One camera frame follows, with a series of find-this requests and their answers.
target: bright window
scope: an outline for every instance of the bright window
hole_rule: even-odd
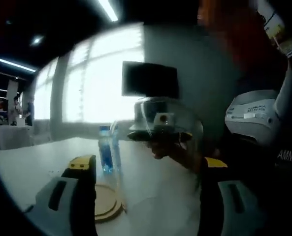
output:
[[[22,108],[23,106],[23,92],[20,94],[20,97],[19,97],[19,104],[20,104],[20,107]]]
[[[50,119],[51,118],[51,95],[53,77],[55,74],[58,58],[51,61],[39,73],[36,79],[34,94],[34,118]]]
[[[105,123],[134,117],[139,97],[122,96],[123,61],[144,61],[141,25],[100,34],[71,53],[63,122]]]

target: sticker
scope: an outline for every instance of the sticker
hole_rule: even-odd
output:
[[[249,113],[249,112],[257,112],[257,111],[264,112],[265,110],[266,110],[266,105],[259,105],[259,106],[249,107],[247,109],[247,112],[246,113]]]
[[[281,159],[284,161],[292,162],[292,151],[290,150],[281,150],[277,156],[277,159]]]

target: ceiling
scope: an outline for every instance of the ceiling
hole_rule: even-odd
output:
[[[196,23],[198,0],[182,4],[169,0],[109,2],[117,22],[109,20],[98,0],[0,0],[0,58],[38,70],[77,42],[107,28],[132,22]],[[42,41],[33,46],[37,35]],[[33,73],[0,62],[0,89],[7,89],[9,79],[19,82],[21,92],[31,83]]]

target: water bottle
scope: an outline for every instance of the water bottle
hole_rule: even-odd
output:
[[[118,128],[116,127],[112,134],[112,148],[113,148],[113,158],[116,163],[116,168],[120,170],[121,168],[121,157],[120,157],[120,147],[119,147],[119,137]]]
[[[100,151],[102,169],[106,173],[113,172],[110,141],[110,126],[100,126],[98,147]]]

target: transparent dome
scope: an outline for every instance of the transparent dome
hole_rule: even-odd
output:
[[[134,119],[114,121],[110,134],[112,185],[131,235],[197,233],[203,127],[193,111],[175,99],[140,99]]]

